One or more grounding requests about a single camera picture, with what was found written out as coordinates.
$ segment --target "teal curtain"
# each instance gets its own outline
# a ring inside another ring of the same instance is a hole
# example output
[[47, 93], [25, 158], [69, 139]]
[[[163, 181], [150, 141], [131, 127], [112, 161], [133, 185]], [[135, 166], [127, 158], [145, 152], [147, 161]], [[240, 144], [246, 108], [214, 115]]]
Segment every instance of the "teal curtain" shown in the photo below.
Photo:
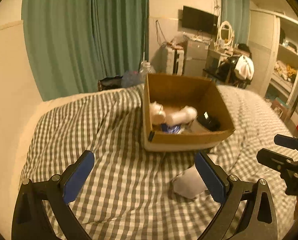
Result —
[[95, 92], [98, 80], [138, 70], [148, 46], [148, 12], [148, 0], [22, 0], [27, 54], [42, 99]]
[[247, 43], [250, 25], [250, 0], [221, 0], [221, 22], [230, 22], [235, 31], [234, 43]]

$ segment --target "plaid blanket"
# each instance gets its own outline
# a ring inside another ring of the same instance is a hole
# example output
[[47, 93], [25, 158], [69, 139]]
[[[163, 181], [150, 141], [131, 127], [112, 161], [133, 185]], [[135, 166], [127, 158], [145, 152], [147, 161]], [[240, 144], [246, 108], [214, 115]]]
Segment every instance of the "plaid blanket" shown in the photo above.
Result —
[[[265, 147], [298, 160], [298, 152], [276, 146], [276, 134], [289, 131], [256, 94], [219, 86], [236, 131], [212, 149], [216, 164], [241, 180], [267, 180], [281, 239], [293, 223], [296, 198], [286, 196], [279, 173], [260, 165]], [[70, 208], [93, 239], [197, 239], [219, 208], [208, 192], [195, 200], [172, 191], [172, 179], [193, 165], [195, 152], [153, 153], [142, 146], [143, 86], [92, 95], [57, 107], [39, 120], [24, 178], [33, 182], [61, 174], [84, 150], [95, 166]], [[56, 235], [65, 239], [50, 205], [46, 211]], [[229, 232], [242, 214], [239, 207]]]

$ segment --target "white garment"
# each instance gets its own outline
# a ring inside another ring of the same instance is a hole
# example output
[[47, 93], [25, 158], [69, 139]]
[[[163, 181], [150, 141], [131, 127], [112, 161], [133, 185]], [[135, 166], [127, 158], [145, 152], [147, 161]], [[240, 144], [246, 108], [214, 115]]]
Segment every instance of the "white garment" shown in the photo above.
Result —
[[236, 64], [235, 74], [241, 80], [251, 80], [254, 75], [253, 61], [249, 57], [242, 55]]
[[[213, 162], [217, 160], [216, 154], [208, 153], [208, 156]], [[190, 199], [195, 198], [207, 189], [195, 165], [175, 177], [172, 185], [175, 193]]]

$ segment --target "flat screen tv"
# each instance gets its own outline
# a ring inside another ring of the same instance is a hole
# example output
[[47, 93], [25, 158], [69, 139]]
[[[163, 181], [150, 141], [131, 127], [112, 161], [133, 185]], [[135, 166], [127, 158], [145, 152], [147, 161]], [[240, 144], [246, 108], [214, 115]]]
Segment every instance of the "flat screen tv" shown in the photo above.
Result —
[[184, 6], [182, 27], [196, 31], [217, 34], [218, 17], [195, 8]]

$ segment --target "dark green curtain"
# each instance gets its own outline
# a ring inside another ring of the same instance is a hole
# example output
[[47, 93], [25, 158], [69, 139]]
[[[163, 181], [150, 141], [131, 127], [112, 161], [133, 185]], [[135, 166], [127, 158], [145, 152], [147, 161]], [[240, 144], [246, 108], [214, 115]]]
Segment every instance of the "dark green curtain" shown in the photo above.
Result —
[[22, 19], [44, 101], [138, 70], [148, 46], [148, 0], [22, 0]]
[[250, 22], [250, 0], [221, 0], [221, 3], [221, 22], [230, 22], [235, 31], [235, 43], [247, 44]]

